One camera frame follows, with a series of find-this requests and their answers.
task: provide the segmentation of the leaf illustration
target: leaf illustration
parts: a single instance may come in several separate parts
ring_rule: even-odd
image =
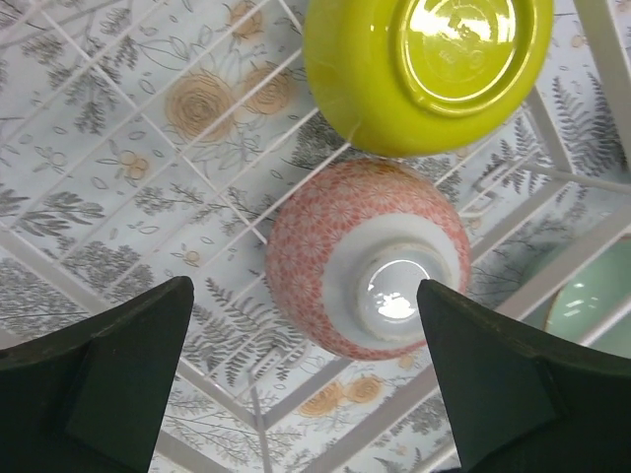
[[[39,166],[35,166],[35,167],[33,168],[33,172],[40,172],[41,170],[48,169],[49,167],[50,167],[50,164],[49,164],[49,163],[42,163],[42,164],[41,164],[41,165],[39,165]]]
[[[149,94],[150,96],[156,93],[156,88],[151,84],[151,82],[146,79],[141,79],[140,81],[138,81],[138,85],[145,93]]]
[[[115,155],[118,156],[120,154],[120,150],[118,149],[118,145],[116,144],[116,142],[112,139],[107,140],[107,144],[109,145],[109,151]]]
[[[143,235],[152,235],[155,232],[157,232],[159,229],[160,227],[144,227],[140,229],[138,232],[140,232]]]
[[[14,189],[4,189],[0,191],[0,217],[11,217],[20,210],[22,202],[29,200],[29,197],[16,195]]]
[[[100,165],[118,165],[119,162],[118,160],[113,160],[112,158],[100,158],[99,160],[97,160],[97,163],[99,163]]]
[[[406,468],[402,464],[395,461],[384,460],[382,458],[375,458],[381,465],[384,466],[385,473],[406,473]]]
[[[52,148],[42,148],[41,146],[35,146],[35,151],[43,158],[49,158],[52,153]]]
[[[206,25],[203,25],[199,30],[199,36],[197,42],[202,46],[208,46],[213,39],[213,31]]]
[[[36,237],[62,237],[70,224],[91,225],[89,220],[101,219],[103,207],[84,202],[73,192],[57,192],[49,195],[39,210],[27,212],[16,225]]]
[[[138,43],[138,47],[147,58],[172,71],[181,71],[188,63],[187,59],[174,52],[173,45],[168,39],[152,39]]]
[[[158,32],[158,29],[153,28],[153,27],[150,27],[150,28],[140,27],[140,31],[143,33],[144,36],[154,36]]]
[[[626,169],[627,158],[622,148],[620,136],[616,127],[615,120],[611,114],[609,103],[607,102],[602,84],[598,78],[588,72],[590,81],[596,94],[596,116],[594,117],[594,136],[596,137],[596,155],[597,163],[601,167],[593,167],[592,172],[596,173],[602,169]]]
[[[102,292],[138,262],[140,254],[128,245],[109,248],[102,241],[92,241],[72,253],[63,265],[85,281],[95,291]],[[115,288],[109,298],[125,302],[148,291],[154,285],[154,276],[147,265],[138,265]]]
[[[23,340],[47,335],[88,314],[11,258],[0,259],[0,326]]]
[[[107,185],[107,183],[104,180],[102,180],[100,177],[96,177],[95,175],[91,177],[90,182],[95,188],[99,190],[109,189],[109,186]]]
[[[138,140],[142,140],[146,134],[147,133],[145,133],[144,131],[133,131],[129,133],[128,138],[132,141],[138,141]]]
[[[399,421],[390,429],[390,433],[397,437],[407,426],[412,427],[415,434],[428,435],[430,432],[439,430],[447,421],[447,410],[440,394],[431,397],[429,400],[410,412],[403,420]]]
[[[188,61],[190,59],[190,55],[188,54],[188,48],[186,47],[186,43],[182,41],[180,38],[171,36],[169,38],[171,43],[171,47],[173,48],[175,54],[177,54],[182,59]]]
[[[7,150],[9,153],[13,153],[14,155],[20,155],[20,152],[11,145],[4,145],[2,148]]]

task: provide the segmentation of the pale green bowl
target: pale green bowl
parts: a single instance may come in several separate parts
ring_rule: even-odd
[[[530,265],[525,281],[554,260],[560,246]],[[556,295],[541,304],[525,323],[577,342],[631,293],[631,238],[626,237],[584,268]],[[600,337],[592,348],[631,358],[631,316]]]

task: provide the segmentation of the yellow bowl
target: yellow bowl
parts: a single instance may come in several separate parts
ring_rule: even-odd
[[[392,158],[474,142],[534,85],[552,0],[311,0],[309,84],[354,146]]]

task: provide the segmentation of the floral pattern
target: floral pattern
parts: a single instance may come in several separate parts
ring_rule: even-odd
[[[267,64],[262,68],[252,70],[245,77],[244,94],[254,89],[260,82],[277,68],[276,64]],[[273,115],[278,113],[292,100],[294,83],[288,71],[274,76],[262,89],[245,101],[245,108],[252,113]]]
[[[167,98],[167,119],[182,138],[193,140],[222,117],[233,103],[228,85],[219,77],[203,71],[177,81]],[[200,141],[219,141],[230,133],[233,125],[233,117],[228,116],[218,123],[214,131],[203,135]]]
[[[628,49],[631,2],[607,1]],[[302,46],[309,2],[286,0],[288,8],[278,0],[44,3],[43,13],[75,45],[41,14],[16,25],[31,7],[28,1],[0,1],[1,230],[21,238],[32,257],[27,267],[0,247],[0,328],[27,340],[91,314],[79,304],[85,294],[62,294],[54,279],[36,274],[39,269],[62,272],[89,299],[105,304],[190,274],[196,306],[184,356],[248,410],[253,407],[246,371],[274,348],[284,354],[297,350],[257,379],[263,411],[273,413],[336,360],[305,343],[280,316],[263,274],[261,239],[252,231],[237,238],[247,222],[257,221],[255,229],[269,239],[279,218],[275,203],[344,145],[315,109],[302,57],[287,62]],[[555,8],[554,38],[538,89],[577,172],[629,183],[573,2],[557,0]],[[87,57],[93,60],[85,68]],[[281,64],[287,67],[278,70]],[[520,111],[490,139],[407,162],[459,209],[476,197],[480,179],[497,184],[492,198],[470,209],[475,214],[478,204],[490,202],[488,211],[463,219],[473,244],[547,182],[524,169],[497,177],[519,159],[552,165],[535,125]],[[336,162],[366,157],[350,148]],[[345,199],[354,192],[346,190]],[[469,296],[497,306],[519,288],[537,254],[628,203],[597,189],[568,186],[557,202],[473,265]],[[306,211],[309,219],[322,215],[317,206]],[[339,211],[340,218],[369,217],[349,214],[343,203]],[[329,229],[327,238],[343,235],[339,226]],[[301,240],[310,258],[318,254],[314,242],[321,244]],[[311,280],[293,283],[314,291]],[[310,411],[303,404],[269,429],[274,471],[303,471],[429,363],[427,349],[386,362],[353,363],[332,381],[338,385],[326,398],[325,414],[305,416]],[[175,381],[163,429],[230,471],[263,471],[256,431],[181,379]],[[409,472],[449,439],[444,404],[432,397],[339,470]],[[450,462],[457,465],[457,458]],[[152,473],[179,471],[160,455],[152,465]]]
[[[321,217],[307,219],[313,212]],[[335,330],[322,302],[324,265],[344,235],[376,216],[398,213],[423,217],[448,235],[464,291],[469,246],[457,213],[440,192],[406,168],[363,160],[326,169],[299,189],[278,216],[267,249],[272,294],[287,316],[326,350],[354,360],[386,360],[424,344],[392,350],[357,345]]]
[[[300,408],[303,417],[323,417],[333,412],[344,398],[342,385],[335,381],[312,397]]]

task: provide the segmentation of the orange rose print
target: orange rose print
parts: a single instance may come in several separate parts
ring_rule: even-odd
[[[346,398],[357,404],[368,404],[377,399],[383,391],[384,381],[376,376],[360,377],[346,388]]]
[[[234,104],[230,88],[206,71],[179,79],[167,97],[167,120],[184,139],[192,140],[204,132]],[[232,115],[200,139],[212,143],[223,139],[234,125]]]
[[[342,385],[334,381],[303,404],[298,413],[303,417],[324,417],[337,409],[343,398]]]
[[[256,4],[250,0],[242,0],[233,8],[228,7],[230,10],[230,21],[228,25],[233,27],[241,18],[247,15],[252,8],[254,8]],[[260,13],[260,10],[256,12],[254,15],[249,17],[243,24],[241,24],[238,28],[233,31],[233,36],[239,39],[250,39],[256,34],[262,33],[263,29],[261,25],[263,23],[263,15]]]
[[[266,67],[254,69],[244,82],[244,94],[255,88],[261,81],[269,76],[278,67],[268,63]],[[292,98],[294,88],[289,73],[276,74],[262,89],[245,102],[245,108],[252,113],[261,115],[273,115],[285,108]]]

